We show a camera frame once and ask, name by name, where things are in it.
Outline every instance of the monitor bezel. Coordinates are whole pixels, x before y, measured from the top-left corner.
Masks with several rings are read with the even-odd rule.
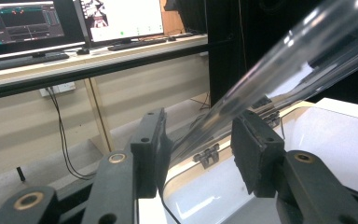
[[[72,0],[0,0],[0,4],[43,2],[54,3],[62,24],[64,36],[0,45],[0,61],[43,55],[45,53],[60,52],[65,49],[82,48],[85,46],[85,36],[83,36],[80,24],[73,22],[73,20],[77,21],[78,18]]]
[[[161,17],[161,24],[162,24],[162,32],[161,33],[155,33],[155,34],[150,34],[150,35],[134,35],[134,36],[128,36],[128,37],[123,37],[123,38],[115,38],[115,39],[110,39],[110,40],[104,40],[104,41],[92,41],[92,33],[91,30],[88,28],[87,24],[86,24],[86,20],[83,16],[83,12],[81,11],[81,2],[80,0],[74,0],[74,3],[76,4],[76,12],[77,12],[77,16],[78,19],[80,21],[80,25],[82,27],[83,30],[83,34],[86,37],[86,44],[89,48],[98,48],[98,47],[107,47],[107,46],[112,46],[115,44],[119,44],[122,43],[123,41],[127,42],[128,40],[131,39],[141,39],[141,38],[148,38],[151,36],[160,36],[160,35],[164,35],[164,20],[162,17],[162,12],[161,12],[161,5],[159,5],[159,11],[160,13],[160,17]]]

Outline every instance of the black monitor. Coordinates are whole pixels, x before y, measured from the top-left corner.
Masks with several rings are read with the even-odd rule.
[[[0,0],[0,61],[84,44],[72,0]]]
[[[76,0],[91,47],[164,33],[159,0]]]

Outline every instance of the black bracket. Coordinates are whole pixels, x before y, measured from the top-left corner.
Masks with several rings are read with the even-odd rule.
[[[231,148],[249,193],[274,197],[282,223],[358,223],[358,202],[317,156],[286,152],[265,121],[245,111],[233,121]]]
[[[164,109],[147,113],[124,150],[102,158],[96,176],[63,195],[50,187],[25,189],[0,208],[0,223],[139,223],[138,199],[162,189],[172,141]]]

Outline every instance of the metal bolt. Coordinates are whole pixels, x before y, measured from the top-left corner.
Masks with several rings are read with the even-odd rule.
[[[14,203],[14,208],[17,210],[32,208],[42,202],[43,197],[44,194],[42,192],[32,192],[25,194]]]
[[[111,163],[120,163],[122,161],[126,160],[125,154],[115,154],[109,157],[109,161]]]

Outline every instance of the beige wall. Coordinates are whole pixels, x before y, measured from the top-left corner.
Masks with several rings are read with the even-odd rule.
[[[83,81],[58,95],[68,145],[98,135]],[[58,116],[39,91],[0,98],[0,174],[61,150]]]
[[[110,129],[154,108],[209,90],[208,57],[197,55],[96,77]],[[68,146],[99,135],[83,81],[58,95]],[[61,150],[57,112],[39,91],[0,98],[0,174]]]

